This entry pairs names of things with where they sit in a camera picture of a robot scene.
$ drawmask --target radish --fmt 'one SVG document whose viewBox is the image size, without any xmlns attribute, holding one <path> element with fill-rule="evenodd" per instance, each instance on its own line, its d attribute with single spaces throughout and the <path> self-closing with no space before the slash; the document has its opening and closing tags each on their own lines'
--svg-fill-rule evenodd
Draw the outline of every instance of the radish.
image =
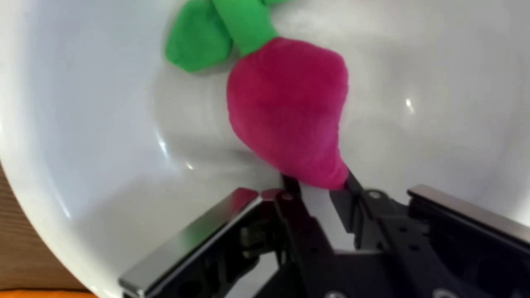
<svg viewBox="0 0 530 298">
<path fill-rule="evenodd" d="M 329 50 L 278 37 L 276 0 L 211 0 L 240 60 L 226 83 L 231 130 L 258 158 L 309 186 L 339 189 L 347 168 L 339 118 L 347 70 Z"/>
</svg>

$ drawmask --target wooden table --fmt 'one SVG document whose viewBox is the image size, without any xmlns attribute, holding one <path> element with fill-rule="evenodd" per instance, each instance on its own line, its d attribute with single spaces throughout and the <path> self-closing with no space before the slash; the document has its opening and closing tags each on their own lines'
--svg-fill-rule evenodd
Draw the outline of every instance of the wooden table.
<svg viewBox="0 0 530 298">
<path fill-rule="evenodd" d="M 23 216 L 0 168 L 0 290 L 84 290 Z"/>
</svg>

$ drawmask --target green radish top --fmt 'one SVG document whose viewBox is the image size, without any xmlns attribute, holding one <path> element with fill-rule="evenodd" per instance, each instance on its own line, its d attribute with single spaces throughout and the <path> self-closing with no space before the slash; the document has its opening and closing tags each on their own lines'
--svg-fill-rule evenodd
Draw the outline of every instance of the green radish top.
<svg viewBox="0 0 530 298">
<path fill-rule="evenodd" d="M 268 7 L 284 0 L 187 0 L 168 27 L 165 58 L 195 73 L 223 63 L 235 47 L 240 55 L 259 50 L 276 37 Z"/>
<path fill-rule="evenodd" d="M 276 39 L 268 7 L 281 0 L 213 0 L 218 17 L 223 20 L 240 55 L 249 55 Z"/>
</svg>

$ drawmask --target toy radish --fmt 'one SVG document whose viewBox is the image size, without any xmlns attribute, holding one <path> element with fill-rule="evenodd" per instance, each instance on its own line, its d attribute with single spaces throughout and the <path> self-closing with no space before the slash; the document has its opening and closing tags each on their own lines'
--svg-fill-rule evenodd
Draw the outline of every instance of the toy radish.
<svg viewBox="0 0 530 298">
<path fill-rule="evenodd" d="M 281 39 L 261 0 L 213 0 L 241 58 L 226 101 L 235 135 L 281 174 L 339 189 L 347 179 L 337 126 L 347 70 L 329 50 Z"/>
</svg>

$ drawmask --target screw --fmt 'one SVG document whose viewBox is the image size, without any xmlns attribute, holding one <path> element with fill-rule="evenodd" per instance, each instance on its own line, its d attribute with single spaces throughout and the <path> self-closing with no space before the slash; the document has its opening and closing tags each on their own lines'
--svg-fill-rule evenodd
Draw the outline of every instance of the screw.
<svg viewBox="0 0 530 298">
<path fill-rule="evenodd" d="M 437 289 L 432 292 L 432 298 L 458 298 L 458 297 L 445 289 Z"/>
<path fill-rule="evenodd" d="M 251 252 L 243 252 L 243 259 L 253 259 L 253 254 Z"/>
<path fill-rule="evenodd" d="M 339 292 L 327 292 L 324 298 L 346 298 L 346 295 Z"/>
<path fill-rule="evenodd" d="M 281 201 L 293 201 L 293 196 L 288 193 L 283 193 L 279 197 L 281 197 Z"/>
<path fill-rule="evenodd" d="M 379 193 L 374 193 L 374 191 L 367 193 L 367 196 L 372 197 L 372 199 L 380 199 L 382 197 Z"/>
</svg>

